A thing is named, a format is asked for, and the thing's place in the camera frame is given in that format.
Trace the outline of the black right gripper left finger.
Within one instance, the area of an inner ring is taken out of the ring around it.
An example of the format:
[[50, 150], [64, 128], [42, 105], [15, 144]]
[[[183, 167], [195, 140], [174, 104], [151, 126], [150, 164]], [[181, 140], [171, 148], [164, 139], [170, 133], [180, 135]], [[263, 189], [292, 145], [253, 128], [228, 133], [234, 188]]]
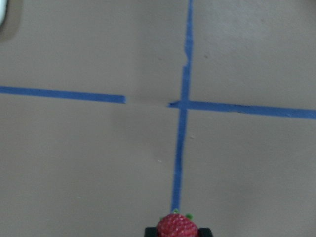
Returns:
[[144, 237], [157, 237], [157, 228], [156, 227], [146, 227], [144, 230]]

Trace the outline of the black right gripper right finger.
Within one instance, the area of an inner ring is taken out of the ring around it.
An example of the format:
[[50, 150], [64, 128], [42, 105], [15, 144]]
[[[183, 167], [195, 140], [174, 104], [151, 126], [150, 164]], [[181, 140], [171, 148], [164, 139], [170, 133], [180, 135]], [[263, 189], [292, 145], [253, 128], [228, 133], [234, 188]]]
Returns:
[[199, 228], [198, 236], [199, 237], [213, 237], [213, 233], [210, 228]]

